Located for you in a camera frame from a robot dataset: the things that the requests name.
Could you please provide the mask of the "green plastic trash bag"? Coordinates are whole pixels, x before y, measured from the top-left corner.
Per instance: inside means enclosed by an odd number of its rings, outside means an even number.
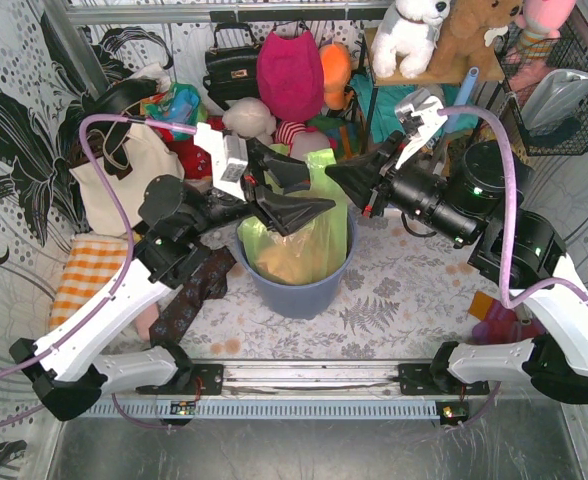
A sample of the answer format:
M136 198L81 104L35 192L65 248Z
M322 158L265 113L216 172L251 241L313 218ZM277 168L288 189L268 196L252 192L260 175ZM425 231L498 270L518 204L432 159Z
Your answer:
M237 234L241 252L261 277L277 284L301 286L321 281L335 273L348 253L347 197L325 173L336 163L327 148L303 156L310 171L311 188L296 197L331 199L335 206L289 236L270 232L256 218L241 222Z

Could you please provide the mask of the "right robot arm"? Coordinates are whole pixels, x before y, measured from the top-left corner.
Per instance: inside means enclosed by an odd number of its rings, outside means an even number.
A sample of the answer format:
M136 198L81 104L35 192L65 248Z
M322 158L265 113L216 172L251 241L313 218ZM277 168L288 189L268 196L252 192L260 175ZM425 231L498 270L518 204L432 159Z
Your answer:
M393 207L455 247L470 247L470 266L543 328L503 344L446 342L430 363L429 384L454 394L478 382L523 380L553 400L588 405L588 290L553 225L521 206L531 169L486 141L441 178L403 162L408 147L394 133L376 152L326 172L364 216Z

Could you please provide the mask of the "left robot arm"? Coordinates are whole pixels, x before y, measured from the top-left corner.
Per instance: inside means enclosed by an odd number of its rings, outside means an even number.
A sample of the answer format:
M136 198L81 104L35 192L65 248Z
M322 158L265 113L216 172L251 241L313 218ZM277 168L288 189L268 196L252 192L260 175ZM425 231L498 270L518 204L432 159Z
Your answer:
M225 294L235 263L229 249L204 245L204 234L255 218L286 236L335 205L310 195L304 162L256 139L212 131L194 140L211 157L212 188L153 179L139 210L146 232L115 275L61 326L11 346L41 404L61 421L108 394L195 384L180 340L203 303Z

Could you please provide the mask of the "crumpled brown paper trash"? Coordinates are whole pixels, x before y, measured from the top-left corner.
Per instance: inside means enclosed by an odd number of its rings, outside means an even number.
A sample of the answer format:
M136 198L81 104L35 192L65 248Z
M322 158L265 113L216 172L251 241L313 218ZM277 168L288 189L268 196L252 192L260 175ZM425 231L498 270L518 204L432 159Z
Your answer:
M255 267L266 279L282 285L302 286L325 275L323 247L315 221L289 236L269 233L259 248Z

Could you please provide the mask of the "blue trash bin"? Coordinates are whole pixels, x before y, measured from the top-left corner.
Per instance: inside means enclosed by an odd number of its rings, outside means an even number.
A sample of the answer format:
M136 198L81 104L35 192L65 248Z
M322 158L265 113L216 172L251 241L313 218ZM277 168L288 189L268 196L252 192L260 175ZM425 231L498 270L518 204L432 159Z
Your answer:
M326 311L338 295L339 285L354 257L357 238L354 216L348 212L348 253L344 264L329 277L307 285L277 284L261 277L241 252L241 241L236 231L235 242L239 261L250 274L263 303L274 313L293 319L312 319Z

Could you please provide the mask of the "rainbow striped cloth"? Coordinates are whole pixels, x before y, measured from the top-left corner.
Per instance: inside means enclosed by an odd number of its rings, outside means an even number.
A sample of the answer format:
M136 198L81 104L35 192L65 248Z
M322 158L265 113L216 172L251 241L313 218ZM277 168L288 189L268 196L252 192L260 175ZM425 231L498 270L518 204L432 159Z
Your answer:
M338 117L317 115L307 122L307 126L329 139L337 162L351 159L360 153L360 130L357 124Z

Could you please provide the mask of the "dark patterned necktie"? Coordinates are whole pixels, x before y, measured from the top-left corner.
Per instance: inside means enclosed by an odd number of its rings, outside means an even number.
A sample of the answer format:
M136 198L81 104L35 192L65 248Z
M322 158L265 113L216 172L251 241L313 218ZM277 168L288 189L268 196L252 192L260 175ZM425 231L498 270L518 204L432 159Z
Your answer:
M152 346L179 343L207 300L227 293L227 274L236 264L228 247L213 250L149 328Z

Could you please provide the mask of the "colourful scarf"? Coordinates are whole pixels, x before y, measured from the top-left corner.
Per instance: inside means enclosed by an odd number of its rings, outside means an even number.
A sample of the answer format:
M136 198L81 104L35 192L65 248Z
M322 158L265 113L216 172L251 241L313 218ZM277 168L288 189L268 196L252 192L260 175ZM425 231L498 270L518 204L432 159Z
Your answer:
M172 83L170 88L140 102L140 113L155 120L195 126L206 117L206 110L198 90L183 83Z

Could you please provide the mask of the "black leather handbag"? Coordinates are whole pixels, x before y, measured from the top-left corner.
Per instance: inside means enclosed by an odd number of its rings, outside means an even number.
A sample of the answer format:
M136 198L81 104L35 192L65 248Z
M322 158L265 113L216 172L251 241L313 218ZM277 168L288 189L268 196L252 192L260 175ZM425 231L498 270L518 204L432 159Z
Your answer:
M221 48L218 33L223 30L244 30L250 43L239 47ZM247 23L219 23L214 30L213 46L205 52L207 74L203 86L208 97L223 111L230 101L260 97L257 80L257 61L261 44Z

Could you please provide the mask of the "brown teddy bear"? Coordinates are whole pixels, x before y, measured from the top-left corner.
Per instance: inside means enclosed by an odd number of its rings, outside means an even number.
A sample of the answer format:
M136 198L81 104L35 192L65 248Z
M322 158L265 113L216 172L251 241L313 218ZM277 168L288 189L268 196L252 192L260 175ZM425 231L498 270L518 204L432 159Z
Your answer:
M522 5L519 0L456 1L441 27L428 72L444 75L460 58L467 67L476 67L482 76L487 76L495 59L495 37L486 34L508 27L516 20Z

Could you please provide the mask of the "black hat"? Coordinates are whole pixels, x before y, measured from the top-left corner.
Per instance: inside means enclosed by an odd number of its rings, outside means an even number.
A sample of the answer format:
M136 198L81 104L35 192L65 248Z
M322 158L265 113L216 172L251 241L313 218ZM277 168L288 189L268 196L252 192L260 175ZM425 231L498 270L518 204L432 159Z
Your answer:
M83 117L95 114L132 114L133 108L141 100L157 93L158 82L151 78L130 78L123 80L97 99L84 96Z

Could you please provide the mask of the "silver pouch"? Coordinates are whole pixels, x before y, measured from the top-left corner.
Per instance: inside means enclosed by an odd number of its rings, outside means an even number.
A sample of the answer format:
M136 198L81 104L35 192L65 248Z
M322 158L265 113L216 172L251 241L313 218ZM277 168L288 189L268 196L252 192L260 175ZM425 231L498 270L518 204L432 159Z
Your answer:
M588 72L556 69L537 85L521 108L521 119L527 130L569 117L588 94Z

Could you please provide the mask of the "pink fuzzy sock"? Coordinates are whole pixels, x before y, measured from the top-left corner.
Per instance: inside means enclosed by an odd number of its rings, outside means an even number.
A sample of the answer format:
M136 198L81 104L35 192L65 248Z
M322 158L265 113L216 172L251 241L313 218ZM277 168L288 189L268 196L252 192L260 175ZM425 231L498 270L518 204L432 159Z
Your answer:
M150 328L159 318L159 307L153 303L146 307L134 320L134 325L139 338L143 341L150 340Z

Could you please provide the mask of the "pink plush toy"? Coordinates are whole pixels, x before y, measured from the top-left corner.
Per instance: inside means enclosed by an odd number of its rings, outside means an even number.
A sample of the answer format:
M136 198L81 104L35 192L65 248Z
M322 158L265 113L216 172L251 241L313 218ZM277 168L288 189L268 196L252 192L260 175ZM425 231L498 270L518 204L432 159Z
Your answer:
M560 27L569 18L575 0L527 0L516 17L521 29L510 55L517 61L544 59L560 38Z

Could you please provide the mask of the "metal base rail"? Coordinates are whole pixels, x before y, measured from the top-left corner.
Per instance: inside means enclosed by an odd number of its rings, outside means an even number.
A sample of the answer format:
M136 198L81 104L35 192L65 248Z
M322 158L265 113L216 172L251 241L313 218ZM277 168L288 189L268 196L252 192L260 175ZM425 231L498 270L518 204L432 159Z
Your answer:
M191 420L434 420L455 425L498 396L498 383L445 393L426 361L196 361L183 386L101 393L63 421L123 416L184 425Z

